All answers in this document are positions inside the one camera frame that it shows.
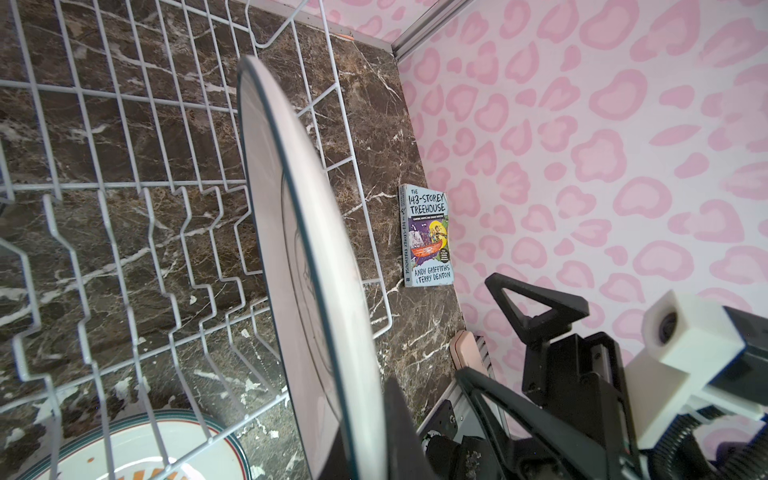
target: ceramic plate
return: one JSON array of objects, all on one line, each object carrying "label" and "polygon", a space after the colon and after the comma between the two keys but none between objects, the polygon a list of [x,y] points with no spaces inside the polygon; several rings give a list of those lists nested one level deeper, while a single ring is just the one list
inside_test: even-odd
[{"label": "ceramic plate", "polygon": [[238,74],[240,136],[291,403],[318,478],[341,428],[353,478],[386,477],[384,405],[366,295],[320,159],[256,57]]},{"label": "ceramic plate", "polygon": [[[205,434],[194,414],[187,410],[159,410],[154,413],[168,457],[175,461],[205,443]],[[211,436],[221,430],[214,420],[205,418]],[[110,425],[115,478],[146,480],[163,470],[152,427],[146,413],[122,419]],[[47,480],[50,457],[38,462],[18,480]],[[61,449],[57,480],[105,480],[107,457],[101,428],[69,442]],[[251,480],[250,467],[243,449],[231,435],[214,443],[184,464],[175,480]]]}]

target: pink leopard print wallpaper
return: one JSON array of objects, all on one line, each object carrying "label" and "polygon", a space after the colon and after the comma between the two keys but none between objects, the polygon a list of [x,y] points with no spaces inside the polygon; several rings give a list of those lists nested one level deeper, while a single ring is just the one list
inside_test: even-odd
[{"label": "pink leopard print wallpaper", "polygon": [[[768,316],[767,45],[762,0],[477,0],[401,63],[462,312],[503,383],[520,391],[525,347],[492,272],[585,297],[574,330],[625,363],[669,289]],[[712,455],[755,431],[698,433]]]},{"label": "pink leopard print wallpaper", "polygon": [[[275,0],[296,7],[301,0]],[[394,42],[437,0],[326,0],[328,22],[342,25],[387,43]],[[303,11],[320,17],[320,3],[310,0]]]}]

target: marble surface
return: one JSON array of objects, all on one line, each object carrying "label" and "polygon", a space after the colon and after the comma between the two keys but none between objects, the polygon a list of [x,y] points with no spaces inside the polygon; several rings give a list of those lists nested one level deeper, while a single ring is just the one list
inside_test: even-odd
[{"label": "marble surface", "polygon": [[[124,95],[144,98],[151,89],[154,98],[161,100],[156,109],[157,122],[147,102],[124,98],[121,108],[114,98],[86,95],[84,107],[93,133],[91,144],[78,96],[71,91],[43,89],[41,106],[59,180],[62,183],[98,182],[92,150],[96,152],[101,178],[107,182],[133,182],[136,176],[142,181],[167,181],[169,171],[174,181],[243,179],[236,125],[228,111],[212,111],[209,116],[205,109],[186,108],[185,123],[179,106],[162,100],[176,101],[180,95],[191,104],[203,105],[208,101],[214,107],[226,108],[229,93],[230,103],[236,106],[237,51],[252,53],[250,36],[240,30],[233,33],[224,23],[214,22],[212,31],[205,17],[191,13],[198,74],[183,12],[172,5],[161,4],[179,84],[177,93],[156,4],[149,0],[132,2],[139,45],[147,66],[148,88],[127,20],[126,4],[118,0],[99,4],[114,80],[109,73],[93,4],[74,0],[61,3],[81,86],[114,92],[117,84]],[[205,9],[202,2],[187,4]],[[230,12],[232,19],[244,25],[243,6],[233,5],[237,8],[233,6]],[[72,86],[53,2],[22,0],[19,6],[37,82]],[[223,2],[211,2],[209,8],[212,14],[227,17]],[[21,51],[18,42],[14,42],[15,28],[8,20],[12,18],[10,12],[5,18],[2,34],[11,41],[4,42],[0,53],[0,60],[7,65],[4,78],[25,82],[28,79]],[[282,19],[251,10],[250,21],[253,39],[264,42]],[[333,83],[325,37],[322,32],[302,25],[297,25],[297,31],[310,90],[317,96]],[[218,47],[221,65],[214,45]],[[456,330],[463,328],[463,321],[452,287],[424,290],[406,289],[402,285],[396,191],[401,183],[425,185],[425,178],[395,62],[384,51],[340,38],[333,39],[333,49],[359,177],[394,319],[391,330],[376,340],[380,372],[382,380],[389,376],[398,379],[414,423],[418,425],[450,382],[452,365],[448,344]],[[306,106],[299,57],[290,28],[273,45],[260,51],[259,56],[295,108]],[[226,84],[222,81],[222,71]],[[347,158],[349,147],[335,95],[321,101],[316,111],[326,164]],[[310,116],[304,115],[301,120],[308,126],[308,133],[314,134]],[[29,90],[0,88],[0,126],[13,182],[50,183],[51,171]],[[126,140],[126,131],[130,142]],[[161,136],[164,149],[158,141]],[[376,278],[378,273],[353,164],[331,170],[329,181],[343,212],[362,276]],[[138,378],[144,379],[151,408],[188,409],[194,401],[202,412],[227,425],[242,418],[242,412],[258,409],[280,392],[285,386],[280,361],[257,338],[258,334],[266,344],[276,348],[272,319],[268,312],[252,319],[247,315],[248,307],[262,300],[266,290],[260,274],[249,274],[260,269],[257,239],[250,218],[237,228],[241,249],[237,246],[234,227],[247,213],[247,207],[244,192],[232,191],[236,186],[220,188],[221,207],[215,191],[203,194],[197,186],[187,188],[190,211],[183,237],[187,254],[181,241],[181,230],[187,219],[183,197],[174,195],[168,187],[149,189],[156,217],[153,238],[158,263],[166,291],[177,301],[178,317],[174,315],[170,299],[158,286],[149,248],[147,203],[134,187],[108,189],[104,196],[117,255],[121,259],[124,292],[118,281],[115,252],[104,228],[97,191],[64,190],[62,202],[54,206],[61,235],[78,253],[90,316],[86,315],[78,295],[68,251],[48,231],[41,198],[44,192],[17,192],[15,203],[6,206],[0,214],[0,231],[6,240],[28,253],[41,304],[41,330],[24,342],[30,371],[50,374],[57,386],[89,375],[91,367],[83,361],[82,339],[77,333],[78,322],[85,318],[88,318],[88,344],[99,369],[114,369],[131,360],[131,332],[124,304],[127,297],[136,319],[137,353],[147,358],[141,362],[141,376],[133,366],[102,376],[110,419],[147,409],[139,397]],[[221,274],[217,272],[213,255],[214,244]],[[190,287],[188,270],[197,284],[210,284],[211,294],[204,288]],[[221,280],[233,276],[243,283],[242,295],[235,282]],[[45,400],[20,401],[44,390],[40,381],[21,382],[14,364],[11,339],[31,324],[17,256],[6,252],[0,256],[0,278],[0,408],[5,406],[0,414],[0,438],[12,439],[5,444],[0,442],[0,476],[6,477],[47,453],[55,426]],[[366,290],[372,331],[376,331],[386,324],[382,292],[376,285],[368,285]],[[231,321],[238,321],[231,327],[231,339],[226,328],[205,335],[209,352],[206,357],[204,345],[195,335],[201,325],[206,329],[222,325],[227,312]],[[149,355],[167,347],[168,332],[177,323],[180,329],[174,334],[178,344],[176,367],[167,350]],[[256,372],[249,370],[238,352]],[[218,379],[216,369],[222,372],[226,385]],[[190,395],[185,395],[179,372],[189,386]],[[65,441],[99,425],[101,409],[96,392],[92,380],[60,392],[61,430]],[[290,402],[272,408],[237,432],[237,436],[246,449],[254,475],[264,478],[308,476]]]}]

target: wire rack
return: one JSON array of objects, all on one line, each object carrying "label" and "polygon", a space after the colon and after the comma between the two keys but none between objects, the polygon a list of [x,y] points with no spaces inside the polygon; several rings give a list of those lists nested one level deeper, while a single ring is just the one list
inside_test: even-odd
[{"label": "wire rack", "polygon": [[[308,0],[261,43],[252,22],[262,12],[248,3],[42,1],[48,2],[44,8],[18,0],[6,4],[3,55],[16,52],[18,61],[0,79],[0,101],[24,106],[8,108],[0,143],[0,329],[8,340],[2,354],[18,373],[15,393],[5,394],[0,415],[9,419],[34,406],[38,419],[45,417],[40,444],[51,456],[50,478],[57,478],[71,423],[62,405],[73,389],[92,386],[108,477],[114,479],[114,406],[108,395],[114,387],[106,379],[114,385],[132,370],[129,380],[165,465],[152,479],[166,478],[287,401],[282,371],[274,368],[280,356],[233,106],[237,59],[269,51],[284,32],[292,37],[304,87],[305,102],[296,115],[312,132],[326,174],[346,165],[355,176],[377,272],[363,283],[378,286],[386,309],[386,325],[374,338],[392,326],[325,8],[321,0],[333,82],[318,86],[310,81],[313,72],[305,66],[294,21]],[[41,19],[43,10],[47,20]],[[119,41],[116,31],[124,33]],[[161,48],[147,48],[148,37]],[[64,55],[53,55],[54,47]],[[92,60],[93,52],[105,68]],[[61,68],[52,63],[57,56]],[[193,94],[189,85],[195,86]],[[347,149],[335,161],[321,138],[319,122],[327,116],[318,111],[333,97]],[[105,140],[102,122],[109,114],[116,121],[108,129],[116,134]],[[169,134],[169,124],[175,133]],[[19,137],[23,148],[14,143]],[[114,305],[105,306],[108,300]],[[206,303],[204,311],[194,307],[197,301]],[[258,340],[253,351],[244,351],[239,334]],[[124,348],[110,343],[115,336]],[[150,349],[145,336],[152,337]],[[188,364],[213,370],[233,412],[225,429],[212,435],[202,428],[207,440],[175,461],[157,427],[145,375],[161,355],[170,355],[168,369],[201,425],[200,393],[193,391]],[[222,355],[233,359],[228,371],[245,372],[262,385],[257,405],[237,399],[237,382],[224,372]]]}]

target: cable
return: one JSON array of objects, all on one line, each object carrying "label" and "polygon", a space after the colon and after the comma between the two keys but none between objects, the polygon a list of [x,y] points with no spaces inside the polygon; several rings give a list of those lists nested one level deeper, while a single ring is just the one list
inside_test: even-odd
[{"label": "cable", "polygon": [[[714,420],[724,415],[715,406],[708,406],[698,412],[700,416],[707,420]],[[648,470],[653,480],[673,480],[675,478],[675,455],[686,438],[692,435],[699,426],[701,426],[701,421],[695,419],[692,415],[678,415],[672,421],[648,459]]]},{"label": "cable", "polygon": [[763,425],[751,442],[726,460],[706,480],[764,480],[768,478],[768,424]]},{"label": "cable", "polygon": [[[677,478],[675,459],[683,444],[702,425],[702,420],[714,420],[725,415],[715,406],[698,411],[698,415],[678,415],[649,455],[648,469],[653,480]],[[754,436],[744,449],[734,454],[716,472],[702,480],[766,480],[768,478],[768,424]]]}]

